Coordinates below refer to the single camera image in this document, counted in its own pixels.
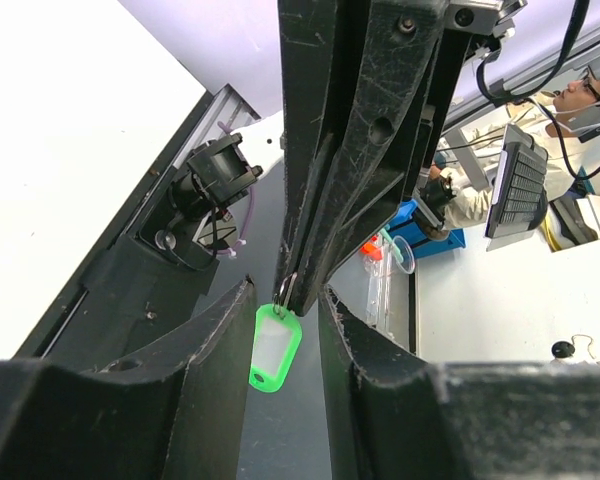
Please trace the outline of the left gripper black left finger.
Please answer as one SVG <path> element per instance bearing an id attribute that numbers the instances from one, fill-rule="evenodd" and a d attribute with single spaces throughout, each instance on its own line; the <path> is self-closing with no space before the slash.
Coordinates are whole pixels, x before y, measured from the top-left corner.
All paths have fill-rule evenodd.
<path id="1" fill-rule="evenodd" d="M 0 479 L 232 479 L 255 331 L 244 279 L 101 371 L 0 361 Z"/>

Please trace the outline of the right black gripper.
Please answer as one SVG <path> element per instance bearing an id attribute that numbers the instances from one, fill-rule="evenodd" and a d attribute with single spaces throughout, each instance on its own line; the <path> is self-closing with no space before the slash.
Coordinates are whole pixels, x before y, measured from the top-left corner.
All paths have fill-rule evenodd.
<path id="1" fill-rule="evenodd" d="M 285 201 L 276 283 L 306 314 L 426 184 L 465 63 L 525 1 L 281 1 Z"/>

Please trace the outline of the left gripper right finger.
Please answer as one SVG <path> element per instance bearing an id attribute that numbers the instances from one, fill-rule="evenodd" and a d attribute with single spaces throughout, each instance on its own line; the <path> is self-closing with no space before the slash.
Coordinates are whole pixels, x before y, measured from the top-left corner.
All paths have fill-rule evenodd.
<path id="1" fill-rule="evenodd" d="M 600 365 L 426 362 L 318 297 L 336 479 L 600 479 Z"/>

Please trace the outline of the green tag with key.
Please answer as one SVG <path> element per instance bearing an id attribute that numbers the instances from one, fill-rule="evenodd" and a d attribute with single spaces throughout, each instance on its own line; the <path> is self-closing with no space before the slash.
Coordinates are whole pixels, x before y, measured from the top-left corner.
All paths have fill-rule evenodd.
<path id="1" fill-rule="evenodd" d="M 300 320 L 289 308 L 296 279 L 294 272 L 273 301 L 256 310 L 249 383 L 262 393 L 275 393 L 283 386 L 303 337 Z"/>

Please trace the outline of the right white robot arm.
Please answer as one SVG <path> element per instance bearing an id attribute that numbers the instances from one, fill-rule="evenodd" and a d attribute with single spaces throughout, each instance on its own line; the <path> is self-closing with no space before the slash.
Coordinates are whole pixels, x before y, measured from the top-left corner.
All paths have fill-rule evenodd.
<path id="1" fill-rule="evenodd" d="M 187 212 L 223 208 L 285 164 L 277 303 L 307 313 L 426 176 L 464 64 L 494 51 L 520 1 L 281 1 L 283 109 L 185 158 Z"/>

